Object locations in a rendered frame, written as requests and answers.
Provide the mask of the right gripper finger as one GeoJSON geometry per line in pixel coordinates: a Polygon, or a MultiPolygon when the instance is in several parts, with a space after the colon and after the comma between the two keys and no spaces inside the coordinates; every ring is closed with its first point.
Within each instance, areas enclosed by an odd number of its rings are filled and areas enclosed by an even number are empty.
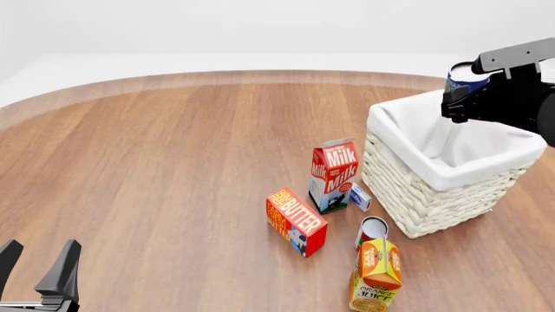
{"type": "Polygon", "coordinates": [[[484,106],[491,83],[447,81],[441,102],[441,116],[453,123],[470,120],[493,121],[484,106]]]}

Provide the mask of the blue alphabet soup can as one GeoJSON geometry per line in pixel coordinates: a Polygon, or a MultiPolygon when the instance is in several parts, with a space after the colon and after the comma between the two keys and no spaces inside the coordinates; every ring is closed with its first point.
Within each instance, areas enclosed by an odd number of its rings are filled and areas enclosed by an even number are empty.
{"type": "Polygon", "coordinates": [[[477,75],[472,71],[472,62],[454,64],[447,71],[445,94],[462,97],[484,87],[490,81],[490,75],[477,75]]]}

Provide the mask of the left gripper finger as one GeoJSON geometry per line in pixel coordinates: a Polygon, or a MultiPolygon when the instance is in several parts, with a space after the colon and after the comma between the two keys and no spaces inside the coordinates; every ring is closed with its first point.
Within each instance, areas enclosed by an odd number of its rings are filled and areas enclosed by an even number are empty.
{"type": "Polygon", "coordinates": [[[23,246],[15,239],[10,239],[0,247],[0,288],[5,288],[11,271],[23,252],[23,246]]]}
{"type": "Polygon", "coordinates": [[[35,286],[35,291],[41,294],[41,304],[79,302],[77,272],[81,250],[78,241],[67,241],[49,272],[35,286]]]}

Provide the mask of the red and white milk carton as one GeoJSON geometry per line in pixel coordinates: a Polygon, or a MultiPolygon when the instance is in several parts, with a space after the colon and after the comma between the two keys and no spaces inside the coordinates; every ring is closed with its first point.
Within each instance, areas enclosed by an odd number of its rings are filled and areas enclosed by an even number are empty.
{"type": "Polygon", "coordinates": [[[322,215],[347,207],[358,158],[353,138],[332,140],[313,150],[308,193],[322,215]]]}

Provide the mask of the red and yellow butter box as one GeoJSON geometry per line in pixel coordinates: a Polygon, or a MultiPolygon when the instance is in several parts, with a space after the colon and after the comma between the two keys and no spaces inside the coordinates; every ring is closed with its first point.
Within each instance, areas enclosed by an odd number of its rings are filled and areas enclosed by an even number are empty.
{"type": "Polygon", "coordinates": [[[288,186],[266,199],[270,225],[303,257],[310,257],[326,239],[328,223],[288,186]]]}

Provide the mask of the red labelled tin can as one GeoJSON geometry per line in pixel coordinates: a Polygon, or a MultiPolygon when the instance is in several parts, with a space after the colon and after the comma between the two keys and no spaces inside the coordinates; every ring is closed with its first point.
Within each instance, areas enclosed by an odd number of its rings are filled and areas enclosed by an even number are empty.
{"type": "Polygon", "coordinates": [[[372,241],[377,238],[388,238],[389,226],[382,218],[377,216],[368,216],[361,222],[359,231],[356,236],[355,248],[360,250],[361,245],[365,241],[372,241]]]}

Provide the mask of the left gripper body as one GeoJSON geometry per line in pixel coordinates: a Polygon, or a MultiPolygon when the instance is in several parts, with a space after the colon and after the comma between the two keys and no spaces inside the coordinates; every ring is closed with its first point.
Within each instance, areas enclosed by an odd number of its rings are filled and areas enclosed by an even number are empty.
{"type": "Polygon", "coordinates": [[[79,296],[42,296],[40,302],[0,302],[0,312],[78,312],[79,296]]]}

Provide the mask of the white wicker basket with liner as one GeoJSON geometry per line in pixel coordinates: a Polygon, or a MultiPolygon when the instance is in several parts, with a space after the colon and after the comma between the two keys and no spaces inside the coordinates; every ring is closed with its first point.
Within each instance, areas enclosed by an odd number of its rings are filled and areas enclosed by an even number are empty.
{"type": "Polygon", "coordinates": [[[490,121],[441,116],[442,90],[370,107],[362,180],[408,238],[492,210],[547,144],[490,121]]]}

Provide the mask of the orange juice carton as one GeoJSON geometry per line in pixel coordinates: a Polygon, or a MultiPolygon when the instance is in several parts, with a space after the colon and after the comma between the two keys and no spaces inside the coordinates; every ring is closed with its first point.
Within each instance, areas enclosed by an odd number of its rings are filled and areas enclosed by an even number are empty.
{"type": "Polygon", "coordinates": [[[360,244],[349,279],[349,308],[357,312],[385,312],[401,287],[399,249],[386,238],[360,244]]]}

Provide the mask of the small blue and white box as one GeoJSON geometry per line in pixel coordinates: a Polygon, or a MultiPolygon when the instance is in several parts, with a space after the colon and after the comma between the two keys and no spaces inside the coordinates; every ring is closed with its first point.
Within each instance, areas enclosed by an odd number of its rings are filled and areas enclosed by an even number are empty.
{"type": "Polygon", "coordinates": [[[362,212],[368,211],[371,206],[372,198],[356,183],[352,184],[349,199],[362,212]]]}

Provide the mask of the grey flat plate on stalk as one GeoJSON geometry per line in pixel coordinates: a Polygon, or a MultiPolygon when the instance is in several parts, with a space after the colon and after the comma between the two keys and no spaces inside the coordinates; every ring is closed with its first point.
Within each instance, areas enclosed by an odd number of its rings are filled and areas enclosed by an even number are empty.
{"type": "Polygon", "coordinates": [[[471,70],[475,75],[503,72],[507,80],[541,75],[540,63],[555,58],[555,37],[521,43],[479,54],[471,70]]]}

